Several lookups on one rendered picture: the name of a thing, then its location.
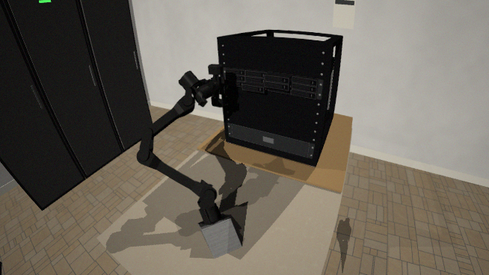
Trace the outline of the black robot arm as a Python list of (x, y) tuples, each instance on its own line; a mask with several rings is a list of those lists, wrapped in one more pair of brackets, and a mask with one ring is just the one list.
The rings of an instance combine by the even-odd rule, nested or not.
[(159, 132), (168, 127), (172, 122), (180, 117), (190, 114), (194, 110), (195, 100), (201, 107), (205, 106), (208, 102), (206, 99), (212, 95), (209, 86), (205, 85), (205, 83), (210, 81), (211, 79), (199, 80), (192, 71), (187, 71), (179, 80), (179, 84), (185, 89), (185, 95), (170, 111), (156, 120), (148, 128), (145, 128), (141, 139), (140, 149), (137, 153), (137, 160), (140, 164), (165, 174), (198, 195), (199, 200), (197, 203), (200, 207), (199, 211), (203, 219), (202, 224), (206, 225), (217, 223), (224, 218), (224, 216), (221, 216), (219, 208), (215, 203), (217, 191), (212, 187), (213, 185), (207, 184), (203, 180), (201, 180), (202, 183), (200, 184), (166, 165), (156, 155), (153, 155), (153, 140)]

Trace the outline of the light brown wooden board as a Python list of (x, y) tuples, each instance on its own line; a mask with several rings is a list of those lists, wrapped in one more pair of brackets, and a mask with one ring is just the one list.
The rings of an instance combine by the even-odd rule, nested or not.
[(342, 193), (353, 117), (333, 114), (316, 167), (280, 158), (234, 143), (227, 143), (224, 125), (197, 147), (198, 150), (299, 182)]

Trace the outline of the black server rack frame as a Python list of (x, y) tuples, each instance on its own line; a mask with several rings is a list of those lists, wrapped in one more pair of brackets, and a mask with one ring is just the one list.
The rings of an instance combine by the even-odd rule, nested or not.
[[(316, 167), (333, 119), (343, 37), (305, 31), (251, 32), (217, 37), (218, 62), (223, 66), (220, 77), (226, 79), (225, 69), (233, 68), (314, 78), (318, 79), (317, 96), (309, 99), (271, 91), (259, 93), (227, 85), (226, 93), (221, 94), (226, 103), (223, 107), (226, 142)], [(331, 38), (318, 42), (274, 37), (274, 33)], [(258, 34), (266, 37), (254, 36)]]

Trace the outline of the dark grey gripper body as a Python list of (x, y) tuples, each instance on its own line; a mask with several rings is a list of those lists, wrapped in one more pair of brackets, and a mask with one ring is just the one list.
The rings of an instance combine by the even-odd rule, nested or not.
[(209, 70), (209, 75), (213, 75), (213, 80), (212, 82), (208, 82), (205, 85), (209, 86), (211, 89), (213, 97), (211, 97), (212, 100), (212, 106), (222, 108), (226, 105), (225, 99), (220, 99), (219, 94), (223, 93), (223, 88), (221, 87), (221, 78), (219, 75), (223, 73), (223, 66), (221, 64), (210, 64), (208, 65), (208, 70)]

